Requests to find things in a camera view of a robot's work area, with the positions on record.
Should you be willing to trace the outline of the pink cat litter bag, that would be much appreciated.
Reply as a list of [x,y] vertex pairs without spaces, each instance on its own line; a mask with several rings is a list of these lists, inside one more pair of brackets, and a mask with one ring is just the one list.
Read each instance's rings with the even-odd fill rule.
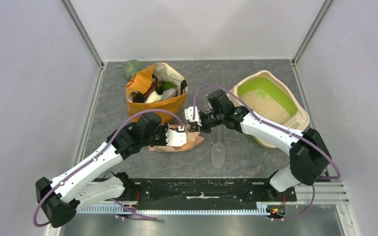
[[171,146],[153,146],[149,147],[149,151],[155,151],[155,152],[183,152],[188,151],[190,149],[193,149],[200,143],[202,143],[205,138],[200,135],[200,132],[189,132],[190,125],[185,124],[185,132],[187,135],[187,143],[179,146],[179,147],[171,147]]

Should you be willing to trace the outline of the clear plastic litter scoop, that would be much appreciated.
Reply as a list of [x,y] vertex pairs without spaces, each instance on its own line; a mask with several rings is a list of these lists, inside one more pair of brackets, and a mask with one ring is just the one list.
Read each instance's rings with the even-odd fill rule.
[[223,143],[224,138],[223,126],[217,127],[216,132],[216,142],[212,145],[211,148],[211,160],[215,168],[221,168],[225,163],[226,148]]

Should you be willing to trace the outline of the beige green litter box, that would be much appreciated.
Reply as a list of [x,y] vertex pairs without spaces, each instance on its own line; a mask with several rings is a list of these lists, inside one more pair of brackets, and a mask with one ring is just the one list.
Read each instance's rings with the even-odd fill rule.
[[291,90],[267,70],[244,78],[230,92],[270,121],[296,130],[305,130],[310,124],[308,113]]

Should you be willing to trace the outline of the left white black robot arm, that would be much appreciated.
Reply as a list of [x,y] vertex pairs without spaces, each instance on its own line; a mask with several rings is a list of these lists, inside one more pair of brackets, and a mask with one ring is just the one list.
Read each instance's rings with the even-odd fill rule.
[[170,129],[158,115],[165,112],[163,109],[149,109],[134,114],[134,118],[138,117],[137,122],[128,118],[106,142],[75,167],[53,179],[39,179],[35,183],[38,206],[33,214],[34,225],[47,226],[47,223],[37,222],[39,210],[46,215],[48,224],[58,228],[68,223],[77,211],[93,203],[117,197],[123,201],[132,199],[134,186],[120,177],[114,176],[90,187],[87,184],[143,147],[168,146],[171,140],[167,133]]

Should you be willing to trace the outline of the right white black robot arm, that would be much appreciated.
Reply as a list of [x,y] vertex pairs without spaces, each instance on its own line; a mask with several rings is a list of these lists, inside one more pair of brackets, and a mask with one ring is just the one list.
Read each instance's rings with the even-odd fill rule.
[[210,110],[196,106],[185,109],[185,117],[192,131],[211,132],[216,126],[264,139],[289,156],[289,164],[273,173],[266,181],[264,194],[277,201],[290,187],[311,186],[330,164],[330,157],[321,135],[314,129],[296,130],[259,116],[246,106],[235,106],[227,94],[219,89],[208,96]]

